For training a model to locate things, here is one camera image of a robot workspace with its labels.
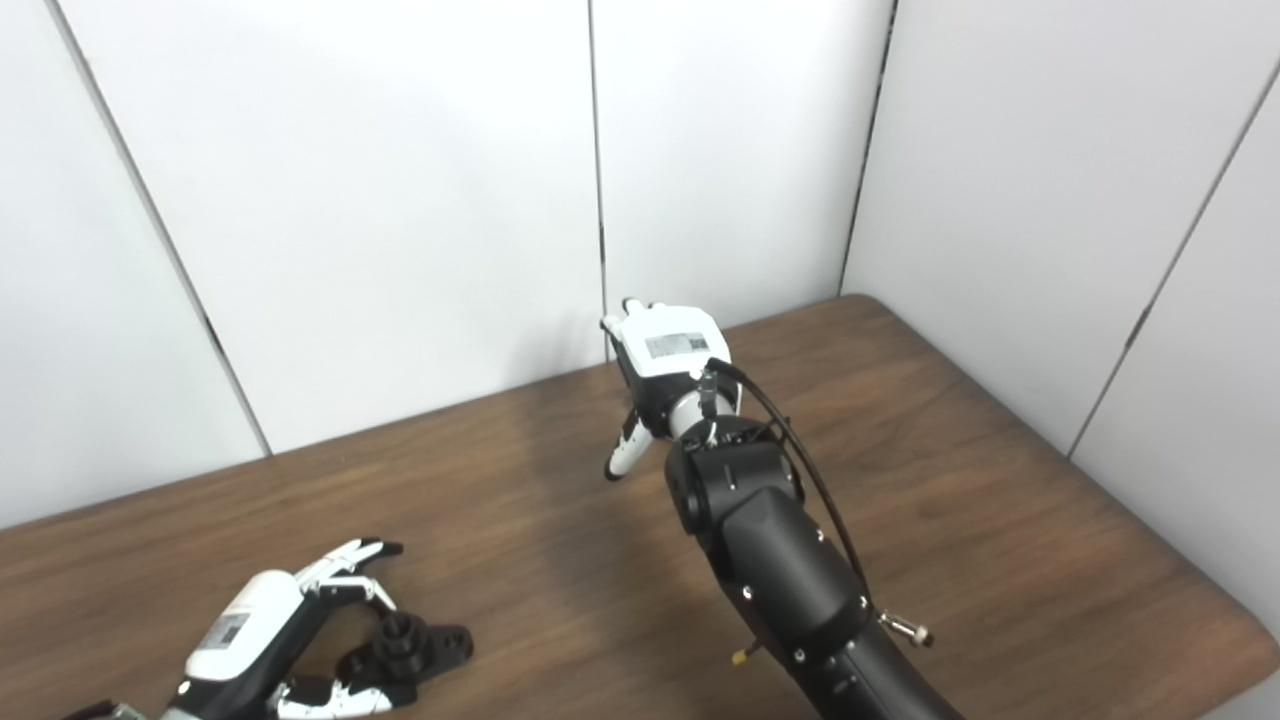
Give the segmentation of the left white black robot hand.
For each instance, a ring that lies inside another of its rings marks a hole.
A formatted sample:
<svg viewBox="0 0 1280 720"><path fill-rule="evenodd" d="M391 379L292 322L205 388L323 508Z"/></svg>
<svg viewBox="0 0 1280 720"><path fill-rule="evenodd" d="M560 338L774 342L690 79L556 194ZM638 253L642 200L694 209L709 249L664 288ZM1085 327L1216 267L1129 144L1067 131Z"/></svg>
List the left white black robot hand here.
<svg viewBox="0 0 1280 720"><path fill-rule="evenodd" d="M184 678L164 719L353 719L401 705L389 691L351 680L291 679L301 655L330 615L364 603L380 616L397 610L381 583L361 573L402 553L401 543L355 538L298 571L252 577L186 660Z"/></svg>

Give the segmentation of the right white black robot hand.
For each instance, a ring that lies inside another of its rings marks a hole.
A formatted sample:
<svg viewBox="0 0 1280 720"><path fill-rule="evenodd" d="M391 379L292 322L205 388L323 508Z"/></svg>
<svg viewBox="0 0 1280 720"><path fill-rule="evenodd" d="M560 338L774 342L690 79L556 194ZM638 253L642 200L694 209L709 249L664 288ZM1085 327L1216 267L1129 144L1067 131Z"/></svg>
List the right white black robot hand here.
<svg viewBox="0 0 1280 720"><path fill-rule="evenodd" d="M709 361L728 363L730 347L713 316L700 307L626 299L620 315L600 319L631 407L611 456L607 480L623 479L654 439L714 447L737 416L742 386Z"/></svg>

